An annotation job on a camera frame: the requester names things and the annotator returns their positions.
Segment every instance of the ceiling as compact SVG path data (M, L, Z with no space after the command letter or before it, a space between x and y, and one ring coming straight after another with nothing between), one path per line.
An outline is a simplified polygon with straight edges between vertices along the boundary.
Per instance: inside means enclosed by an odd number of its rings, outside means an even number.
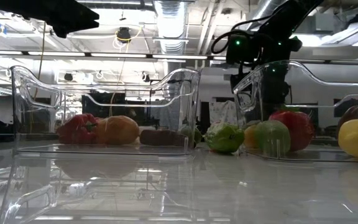
M84 3L92 0L78 1ZM93 10L100 15L99 28L74 32L69 34L66 39L54 35L51 31L52 27L48 25L44 29L42 21L35 19L26 21L21 16L0 11L0 50L41 51L44 44L45 51L54 52L162 53L161 40L158 39L158 19L153 11L113 9L106 7L105 4L99 6L98 8L93 7ZM257 0L188 1L185 14L185 32L181 38L181 41L186 43L184 54L210 54L211 39L229 31L235 23L250 19L252 11L257 7ZM210 13L208 9L211 8L213 9L211 19L208 21L208 14ZM321 12L332 14L338 11L343 13L356 8L358 8L358 0L327 0L313 14ZM208 29L203 35L204 25L207 25ZM120 27L130 28L132 39L128 45L120 44L116 39L116 31ZM166 29L176 28L175 26L167 26ZM224 43L225 40L222 40L217 48L222 47ZM200 48L202 44L207 44L207 46ZM64 80L64 74L67 72L83 72L92 74L96 83L120 81L146 85L147 83L144 83L141 79L142 72L153 78L163 78L167 72L166 64L166 62L161 61L122 62L73 59L51 60L50 63L45 63L43 66L59 69L58 79L61 82L67 82ZM1 84L10 83L9 75L5 72L5 69L13 65L23 65L31 70L37 70L39 62L36 63L33 59L24 58L0 58Z

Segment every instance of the table surface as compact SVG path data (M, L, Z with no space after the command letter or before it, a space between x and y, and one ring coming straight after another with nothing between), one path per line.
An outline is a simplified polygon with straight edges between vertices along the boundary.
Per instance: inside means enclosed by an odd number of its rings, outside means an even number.
M0 144L0 210L4 195L14 202L43 186L59 192L59 206L30 223L358 223L358 163L270 161L205 147L190 157L13 157Z

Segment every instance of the ceiling duct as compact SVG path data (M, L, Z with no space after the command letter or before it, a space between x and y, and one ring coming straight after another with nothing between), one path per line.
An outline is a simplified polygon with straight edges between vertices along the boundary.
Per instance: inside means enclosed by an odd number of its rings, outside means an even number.
M273 11L279 5L283 4L286 1L287 0L260 0L258 3L258 8L253 11L252 13L253 16L248 20L259 19L265 16L270 16L271 14L273 14ZM260 24L258 22L252 22L250 24L240 26L240 29L251 30L259 25Z
M124 9L124 10L141 10L154 12L153 4L145 3L144 0L139 1L112 1L112 0L77 0L82 5L90 9Z
M163 54L181 55L185 51L185 42L180 40L185 35L187 3L181 1L155 1L155 11L158 14L158 36L179 40L161 40ZM168 63L164 65L165 75L177 68L180 63Z

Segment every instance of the clear plastic bin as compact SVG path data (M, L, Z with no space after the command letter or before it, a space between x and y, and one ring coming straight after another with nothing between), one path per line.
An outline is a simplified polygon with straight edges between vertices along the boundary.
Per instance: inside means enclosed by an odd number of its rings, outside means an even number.
M183 158L70 153L17 157L0 223L189 219L192 159Z
M152 85L46 84L12 67L17 152L186 155L194 147L200 73Z
M282 74L285 83L278 81ZM283 94L275 95L273 89ZM327 82L304 65L286 60L257 68L234 93L247 153L291 161L358 162L358 149L339 138L343 121L358 119L358 114L342 118L358 106L358 83ZM284 105L276 103L280 97Z

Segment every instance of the wall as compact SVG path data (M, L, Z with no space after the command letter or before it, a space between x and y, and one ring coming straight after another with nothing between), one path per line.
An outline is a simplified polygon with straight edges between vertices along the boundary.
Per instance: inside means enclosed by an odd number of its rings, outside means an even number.
M355 65L305 65L316 77L327 82L358 82L358 66ZM235 69L204 68L201 77L199 99L213 101L214 97L232 97L229 81L223 80L224 74L237 73ZM320 85L299 70L287 75L292 87L293 103L318 103L320 106L333 106L335 98L344 98L350 93L358 93L357 87L332 87ZM334 108L319 108L319 125L322 128L337 125Z

